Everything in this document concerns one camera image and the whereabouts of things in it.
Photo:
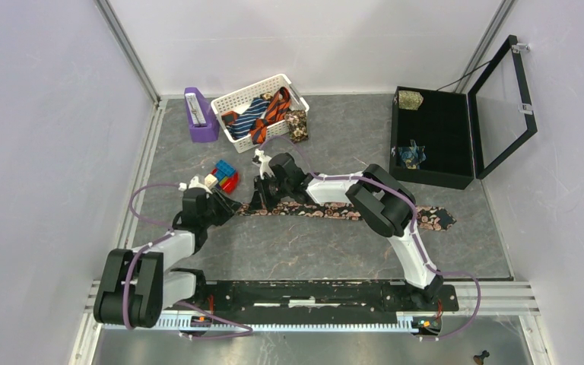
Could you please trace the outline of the black pink floral tie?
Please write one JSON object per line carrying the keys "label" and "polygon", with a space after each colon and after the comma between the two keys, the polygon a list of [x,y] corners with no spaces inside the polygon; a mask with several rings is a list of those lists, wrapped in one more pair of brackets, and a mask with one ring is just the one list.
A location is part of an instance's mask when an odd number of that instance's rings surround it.
{"label": "black pink floral tie", "polygon": [[[360,212],[350,203],[300,204],[279,202],[273,209],[251,208],[242,204],[238,216],[294,216],[318,217],[346,221],[363,221]],[[456,223],[456,219],[445,209],[436,206],[417,206],[417,225],[421,229],[444,231]]]}

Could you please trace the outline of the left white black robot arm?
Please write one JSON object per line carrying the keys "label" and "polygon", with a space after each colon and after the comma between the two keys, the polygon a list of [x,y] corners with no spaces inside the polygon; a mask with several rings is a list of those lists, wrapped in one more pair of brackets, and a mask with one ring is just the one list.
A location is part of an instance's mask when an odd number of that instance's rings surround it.
{"label": "left white black robot arm", "polygon": [[134,249],[113,249],[106,257],[94,301],[96,322],[149,329],[162,311],[181,301],[189,309],[208,302],[200,271],[176,268],[196,254],[219,227],[236,215],[241,203],[216,188],[180,183],[182,208],[163,236]]}

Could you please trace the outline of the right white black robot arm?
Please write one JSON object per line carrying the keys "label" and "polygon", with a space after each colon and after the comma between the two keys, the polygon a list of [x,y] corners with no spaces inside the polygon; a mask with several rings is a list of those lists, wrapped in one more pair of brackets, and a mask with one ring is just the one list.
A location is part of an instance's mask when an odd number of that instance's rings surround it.
{"label": "right white black robot arm", "polygon": [[428,310],[440,298],[443,277],[430,260],[417,230],[414,196],[377,164],[345,176],[305,173],[289,153],[254,153],[259,167],[250,209],[281,214],[299,212],[343,217],[345,208],[376,234],[385,237],[401,263],[409,287],[409,301]]}

